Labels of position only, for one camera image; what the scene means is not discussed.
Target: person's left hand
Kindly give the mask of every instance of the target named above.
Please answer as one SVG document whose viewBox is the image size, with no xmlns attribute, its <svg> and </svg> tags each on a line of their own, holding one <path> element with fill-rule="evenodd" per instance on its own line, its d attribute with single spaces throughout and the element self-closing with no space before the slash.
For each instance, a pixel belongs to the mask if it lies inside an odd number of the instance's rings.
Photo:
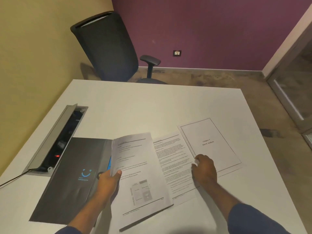
<svg viewBox="0 0 312 234">
<path fill-rule="evenodd" d="M 96 189 L 96 196 L 100 197 L 103 200 L 110 199 L 110 197 L 115 192 L 121 174 L 121 170 L 118 170 L 113 177 L 110 176 L 110 170 L 107 170 L 105 173 L 100 174 L 98 186 Z"/>
</svg>

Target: black office chair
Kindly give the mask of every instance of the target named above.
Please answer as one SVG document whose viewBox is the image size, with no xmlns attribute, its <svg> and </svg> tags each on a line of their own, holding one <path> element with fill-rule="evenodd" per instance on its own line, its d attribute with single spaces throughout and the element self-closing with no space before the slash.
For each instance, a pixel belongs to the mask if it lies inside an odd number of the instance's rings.
<svg viewBox="0 0 312 234">
<path fill-rule="evenodd" d="M 138 57 L 120 17 L 114 11 L 85 19 L 71 27 L 84 52 L 101 80 L 128 81 L 138 70 Z M 160 60 L 143 55 L 140 60 L 148 64 L 147 78 L 138 83 L 167 84 L 152 79 L 153 66 Z"/>
</svg>

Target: table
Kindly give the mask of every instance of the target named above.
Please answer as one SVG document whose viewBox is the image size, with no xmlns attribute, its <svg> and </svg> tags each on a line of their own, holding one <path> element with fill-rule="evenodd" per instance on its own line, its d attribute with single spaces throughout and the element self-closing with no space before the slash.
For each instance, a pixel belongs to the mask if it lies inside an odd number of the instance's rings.
<svg viewBox="0 0 312 234">
<path fill-rule="evenodd" d="M 88 106 L 74 137 L 114 139 L 151 132 L 156 138 L 177 125 L 211 117 L 246 165 L 219 178 L 241 201 L 254 206 L 291 233 L 306 233 L 271 154 L 240 89 L 73 80 L 0 177 L 19 174 L 66 105 Z M 54 233 L 63 225 L 29 222 L 49 177 L 24 175 L 0 189 L 3 233 Z M 96 233 L 102 233 L 101 221 Z M 196 198 L 124 233 L 226 233 L 221 213 L 202 190 Z"/>
</svg>

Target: white paper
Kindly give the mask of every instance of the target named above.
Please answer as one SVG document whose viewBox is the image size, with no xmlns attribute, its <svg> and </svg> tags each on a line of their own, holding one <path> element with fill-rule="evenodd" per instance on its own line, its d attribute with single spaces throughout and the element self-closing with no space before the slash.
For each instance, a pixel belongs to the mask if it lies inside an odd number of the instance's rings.
<svg viewBox="0 0 312 234">
<path fill-rule="evenodd" d="M 119 229 L 173 205 L 150 133 L 112 141 L 111 175 L 119 169 L 119 190 L 111 204 Z"/>
<path fill-rule="evenodd" d="M 193 156 L 204 154 L 214 161 L 218 177 L 243 165 L 210 118 L 178 126 Z"/>
<path fill-rule="evenodd" d="M 174 205 L 182 204 L 195 197 L 195 185 L 191 164 L 194 157 L 178 132 L 154 140 L 159 164 L 162 168 Z"/>
</svg>

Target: blue shirt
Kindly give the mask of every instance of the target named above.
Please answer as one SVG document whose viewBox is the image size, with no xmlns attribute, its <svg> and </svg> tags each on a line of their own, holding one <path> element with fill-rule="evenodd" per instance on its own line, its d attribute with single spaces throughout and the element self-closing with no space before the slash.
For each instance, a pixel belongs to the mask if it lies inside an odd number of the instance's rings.
<svg viewBox="0 0 312 234">
<path fill-rule="evenodd" d="M 247 204 L 236 204 L 229 213 L 230 234 L 289 234 L 280 224 Z M 81 234 L 76 228 L 64 227 L 56 234 Z"/>
</svg>

